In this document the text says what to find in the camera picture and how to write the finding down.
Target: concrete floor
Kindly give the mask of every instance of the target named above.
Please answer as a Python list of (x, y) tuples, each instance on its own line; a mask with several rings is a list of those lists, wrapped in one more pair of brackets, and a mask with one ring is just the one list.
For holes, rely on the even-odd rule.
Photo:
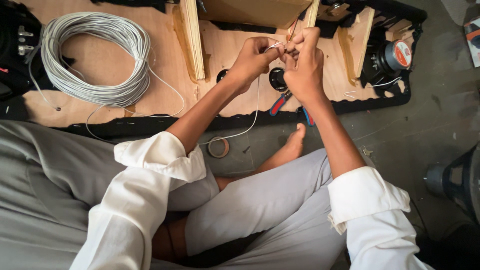
[[(400, 2), (429, 16), (413, 60), (410, 102), (371, 113), (344, 114), (340, 120), (359, 149), (365, 146), (373, 151), (371, 159), (384, 179), (408, 191), (430, 237), (439, 240), (468, 218), (451, 201), (430, 195), (423, 177), (429, 164), (450, 163), (479, 140), (480, 68), (473, 68), (463, 28), (453, 22), (440, 0)], [(207, 133), (201, 142), (244, 130)], [(228, 139), (226, 157), (206, 155), (206, 162), (217, 175), (246, 174), (280, 149), (294, 130), (294, 123), (254, 127)], [(322, 147), (318, 130), (308, 128), (303, 154)], [(414, 208), (407, 217), (422, 227)]]

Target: light gray pants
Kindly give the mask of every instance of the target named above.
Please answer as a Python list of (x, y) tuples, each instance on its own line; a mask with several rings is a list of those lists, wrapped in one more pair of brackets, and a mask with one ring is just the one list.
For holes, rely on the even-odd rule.
[[(86, 240), (88, 211), (124, 167), (113, 146), (43, 126), (0, 121), (0, 265), (68, 269)], [(191, 210), (189, 255), (267, 230), (246, 252), (214, 269), (330, 269), (345, 246), (330, 228), (332, 181), (324, 149), (218, 192), (207, 177), (169, 195)], [(185, 269), (153, 260), (151, 269)]]

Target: tape roll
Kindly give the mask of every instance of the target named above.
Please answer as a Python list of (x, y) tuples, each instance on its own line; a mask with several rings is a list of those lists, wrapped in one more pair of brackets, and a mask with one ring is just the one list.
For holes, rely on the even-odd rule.
[[(217, 155), (217, 154), (213, 153), (213, 151), (212, 151), (212, 143), (214, 143), (212, 141), (216, 140), (216, 139), (221, 139), (219, 141), (222, 141), (225, 144), (225, 150), (223, 151), (223, 153), (221, 155)], [(228, 141), (226, 139), (223, 139), (220, 136), (212, 138), (210, 140), (210, 143), (208, 143), (208, 153), (210, 154), (210, 156), (212, 156), (214, 158), (221, 159), (222, 157), (224, 157), (228, 154), (229, 150), (230, 150), (230, 144), (228, 144)]]

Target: metal terminal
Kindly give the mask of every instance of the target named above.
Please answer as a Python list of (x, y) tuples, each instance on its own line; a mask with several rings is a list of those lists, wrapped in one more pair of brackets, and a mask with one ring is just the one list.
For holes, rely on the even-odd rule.
[(33, 50), (34, 47), (28, 45), (19, 45), (18, 46), (18, 54), (25, 55), (25, 52), (28, 50)]
[(23, 26), (23, 25), (18, 27), (18, 35), (19, 36), (33, 37), (33, 33), (26, 32), (25, 31), (25, 26)]

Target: white shirt sleeve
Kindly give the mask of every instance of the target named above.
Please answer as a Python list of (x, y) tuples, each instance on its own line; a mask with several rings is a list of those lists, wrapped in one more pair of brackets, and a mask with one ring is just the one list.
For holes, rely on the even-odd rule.
[(167, 212), (168, 193), (206, 177), (202, 151), (186, 156), (171, 133), (115, 146), (128, 166), (88, 215), (87, 240), (70, 269), (149, 269), (152, 237)]
[(347, 230), (351, 270), (432, 269), (415, 253), (415, 230), (402, 211), (410, 212), (408, 193), (362, 167), (337, 177), (329, 186), (335, 229)]

